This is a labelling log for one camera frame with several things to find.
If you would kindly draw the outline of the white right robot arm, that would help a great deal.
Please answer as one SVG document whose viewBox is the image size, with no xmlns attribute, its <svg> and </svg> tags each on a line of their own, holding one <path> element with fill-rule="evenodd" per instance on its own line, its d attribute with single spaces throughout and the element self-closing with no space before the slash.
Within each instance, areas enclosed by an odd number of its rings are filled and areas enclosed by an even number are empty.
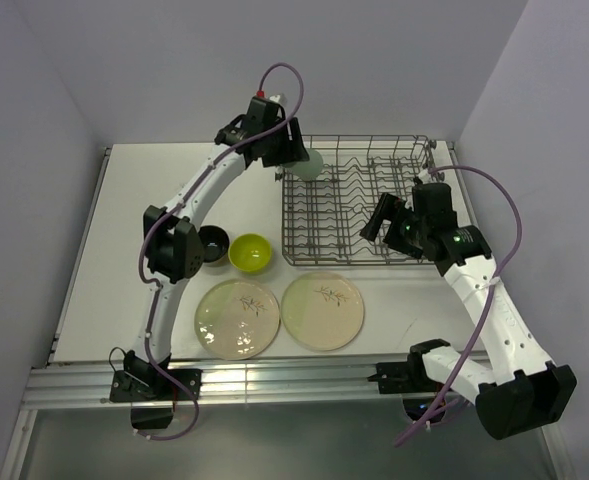
<svg viewBox="0 0 589 480">
<path fill-rule="evenodd" d="M 380 393 L 418 393 L 441 386 L 474 405 L 485 431 L 501 440 L 557 422 L 576 386 L 567 365 L 556 365 L 526 326 L 481 231 L 461 226 L 444 183 L 417 184 L 412 201 L 380 196 L 361 236 L 373 241 L 381 228 L 390 249 L 433 263 L 475 325 L 472 340 L 489 358 L 484 367 L 449 342 L 415 344 L 406 359 L 379 363 L 370 380 Z"/>
</svg>

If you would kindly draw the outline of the lime green bowl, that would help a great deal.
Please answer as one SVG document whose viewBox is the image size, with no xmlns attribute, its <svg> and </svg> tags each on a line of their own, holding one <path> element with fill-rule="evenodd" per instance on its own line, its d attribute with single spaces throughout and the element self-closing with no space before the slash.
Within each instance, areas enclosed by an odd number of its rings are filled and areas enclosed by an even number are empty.
<svg viewBox="0 0 589 480">
<path fill-rule="evenodd" d="M 267 268 L 272 258 L 272 246 L 261 235 L 247 233 L 232 241 L 229 262 L 240 272 L 258 274 Z"/>
</svg>

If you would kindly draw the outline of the black bowl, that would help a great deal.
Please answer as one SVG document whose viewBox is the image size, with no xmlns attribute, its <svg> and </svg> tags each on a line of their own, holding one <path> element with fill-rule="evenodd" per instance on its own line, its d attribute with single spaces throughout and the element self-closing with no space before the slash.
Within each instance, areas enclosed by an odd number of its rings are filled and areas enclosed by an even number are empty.
<svg viewBox="0 0 589 480">
<path fill-rule="evenodd" d="M 199 238 L 204 249 L 204 263 L 213 266 L 227 258 L 230 247 L 228 233 L 215 225 L 204 225 L 199 230 Z"/>
</svg>

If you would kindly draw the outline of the pale green plastic cup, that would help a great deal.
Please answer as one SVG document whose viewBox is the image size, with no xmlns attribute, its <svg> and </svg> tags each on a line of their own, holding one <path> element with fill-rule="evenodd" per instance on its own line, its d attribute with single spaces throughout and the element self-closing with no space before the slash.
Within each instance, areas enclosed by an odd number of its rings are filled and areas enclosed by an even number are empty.
<svg viewBox="0 0 589 480">
<path fill-rule="evenodd" d="M 308 160 L 296 162 L 291 168 L 292 173 L 305 182 L 314 181 L 322 173 L 323 156 L 315 149 L 308 149 Z"/>
</svg>

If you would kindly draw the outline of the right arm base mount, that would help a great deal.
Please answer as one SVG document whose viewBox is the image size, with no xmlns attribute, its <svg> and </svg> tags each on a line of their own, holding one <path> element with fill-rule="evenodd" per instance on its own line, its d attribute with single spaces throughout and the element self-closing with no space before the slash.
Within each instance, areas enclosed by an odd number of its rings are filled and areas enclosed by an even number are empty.
<svg viewBox="0 0 589 480">
<path fill-rule="evenodd" d="M 420 419 L 442 388 L 440 383 L 417 374 L 408 361 L 377 363 L 367 381 L 374 383 L 381 395 L 401 395 L 405 413 L 412 421 Z"/>
</svg>

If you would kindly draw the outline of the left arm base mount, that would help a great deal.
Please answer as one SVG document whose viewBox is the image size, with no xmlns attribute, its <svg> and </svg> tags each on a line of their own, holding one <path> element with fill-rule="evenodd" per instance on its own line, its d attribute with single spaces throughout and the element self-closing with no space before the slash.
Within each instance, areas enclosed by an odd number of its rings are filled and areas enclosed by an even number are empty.
<svg viewBox="0 0 589 480">
<path fill-rule="evenodd" d="M 114 351 L 120 351 L 125 356 L 120 370 L 108 359 L 113 370 L 109 402 L 131 404 L 130 423 L 135 432 L 154 440 L 172 440 L 190 433 L 200 415 L 198 399 L 203 371 L 197 368 L 170 370 L 168 359 L 155 368 L 133 351 L 125 352 L 120 347 L 115 347 L 111 353 Z M 194 415 L 188 426 L 178 433 L 156 434 L 156 431 L 170 426 L 178 403 L 183 400 L 190 401 L 194 406 Z"/>
</svg>

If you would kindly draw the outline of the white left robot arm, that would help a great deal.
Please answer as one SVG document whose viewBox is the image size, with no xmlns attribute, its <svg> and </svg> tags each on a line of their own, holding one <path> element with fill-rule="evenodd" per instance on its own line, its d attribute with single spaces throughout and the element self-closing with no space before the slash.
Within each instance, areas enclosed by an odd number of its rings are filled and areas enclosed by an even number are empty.
<svg viewBox="0 0 589 480">
<path fill-rule="evenodd" d="M 200 227 L 209 210 L 231 183 L 255 161 L 265 168 L 306 162 L 298 120 L 288 115 L 278 97 L 259 91 L 246 113 L 217 133 L 202 167 L 161 207 L 143 214 L 143 245 L 138 273 L 152 292 L 150 311 L 123 368 L 133 388 L 157 399 L 169 386 L 167 365 L 180 299 L 189 280 L 205 262 Z"/>
</svg>

